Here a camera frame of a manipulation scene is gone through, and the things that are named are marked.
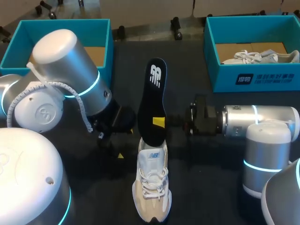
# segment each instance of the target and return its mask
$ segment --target white coiled cable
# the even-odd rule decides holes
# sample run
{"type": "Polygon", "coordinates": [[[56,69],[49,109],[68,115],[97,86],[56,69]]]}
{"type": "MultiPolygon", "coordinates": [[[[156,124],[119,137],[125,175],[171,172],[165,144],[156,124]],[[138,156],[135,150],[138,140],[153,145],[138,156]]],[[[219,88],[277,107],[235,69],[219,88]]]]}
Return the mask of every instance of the white coiled cable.
{"type": "MultiPolygon", "coordinates": [[[[77,102],[79,104],[80,112],[81,112],[81,116],[82,116],[83,122],[84,122],[84,124],[85,124],[88,132],[92,133],[93,132],[93,128],[92,128],[90,122],[88,121],[88,118],[87,118],[87,116],[85,114],[85,108],[84,108],[83,101],[81,100],[81,98],[78,95],[78,93],[73,88],[71,88],[70,86],[68,86],[68,85],[66,85],[64,83],[61,83],[61,82],[47,82],[47,83],[50,84],[51,86],[54,86],[54,87],[63,88],[65,90],[69,91],[72,95],[74,95],[74,97],[76,98],[76,100],[77,100],[77,102]]],[[[44,84],[36,85],[34,87],[26,89],[25,91],[23,91],[22,93],[20,93],[17,97],[15,97],[15,99],[12,101],[12,103],[10,104],[10,106],[8,108],[8,111],[7,111],[7,127],[8,128],[12,127],[12,118],[13,118],[13,113],[14,113],[16,105],[23,98],[25,98],[28,94],[31,94],[31,93],[33,93],[33,92],[35,92],[37,90],[44,89],[44,88],[47,88],[46,85],[44,85],[44,84]]]]}

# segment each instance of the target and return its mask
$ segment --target white sneaker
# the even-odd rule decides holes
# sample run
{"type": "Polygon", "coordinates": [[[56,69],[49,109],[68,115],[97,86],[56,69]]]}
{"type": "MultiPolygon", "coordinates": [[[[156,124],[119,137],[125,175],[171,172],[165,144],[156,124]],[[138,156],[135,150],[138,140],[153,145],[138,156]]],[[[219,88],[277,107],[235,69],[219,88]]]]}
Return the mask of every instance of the white sneaker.
{"type": "Polygon", "coordinates": [[[234,59],[225,60],[222,64],[258,64],[258,63],[295,63],[300,62],[298,50],[290,54],[279,54],[273,50],[258,52],[237,52],[234,59]]]}
{"type": "Polygon", "coordinates": [[[172,194],[167,164],[166,142],[153,148],[141,138],[132,195],[137,212],[145,222],[163,222],[169,214],[172,194]]]}

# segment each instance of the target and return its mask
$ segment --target logo on box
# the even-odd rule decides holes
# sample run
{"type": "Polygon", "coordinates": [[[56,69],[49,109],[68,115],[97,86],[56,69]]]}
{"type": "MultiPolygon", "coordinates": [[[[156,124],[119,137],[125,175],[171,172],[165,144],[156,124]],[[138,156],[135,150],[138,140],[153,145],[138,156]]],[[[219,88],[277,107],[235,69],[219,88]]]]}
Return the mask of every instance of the logo on box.
{"type": "Polygon", "coordinates": [[[251,84],[252,78],[253,78],[253,74],[239,74],[235,84],[236,85],[251,84]]]}

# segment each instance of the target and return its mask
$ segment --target blue cardboard box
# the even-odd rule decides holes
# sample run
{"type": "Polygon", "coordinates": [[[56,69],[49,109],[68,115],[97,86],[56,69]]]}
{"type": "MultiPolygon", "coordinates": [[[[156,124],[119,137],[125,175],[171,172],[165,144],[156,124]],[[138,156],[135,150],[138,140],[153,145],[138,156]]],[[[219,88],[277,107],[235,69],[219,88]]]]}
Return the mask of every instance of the blue cardboard box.
{"type": "Polygon", "coordinates": [[[0,73],[26,75],[26,64],[34,45],[46,34],[59,30],[73,31],[84,47],[105,47],[103,65],[97,67],[110,87],[113,67],[113,36],[109,19],[24,20],[20,21],[0,64],[0,73]]]}
{"type": "Polygon", "coordinates": [[[214,92],[300,90],[300,63],[222,65],[216,44],[282,42],[300,50],[300,23],[287,16],[208,17],[204,55],[214,92]]]}

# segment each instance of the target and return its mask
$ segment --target yellow label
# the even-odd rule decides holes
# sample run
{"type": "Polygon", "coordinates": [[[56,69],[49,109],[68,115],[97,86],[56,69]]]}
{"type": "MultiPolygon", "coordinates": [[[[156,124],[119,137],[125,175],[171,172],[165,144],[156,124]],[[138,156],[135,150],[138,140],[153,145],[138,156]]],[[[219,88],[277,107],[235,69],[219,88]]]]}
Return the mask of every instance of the yellow label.
{"type": "Polygon", "coordinates": [[[124,158],[121,153],[119,153],[118,158],[124,158]]]}
{"type": "Polygon", "coordinates": [[[165,118],[164,117],[153,117],[153,122],[154,125],[160,126],[162,128],[165,128],[165,118]]]}

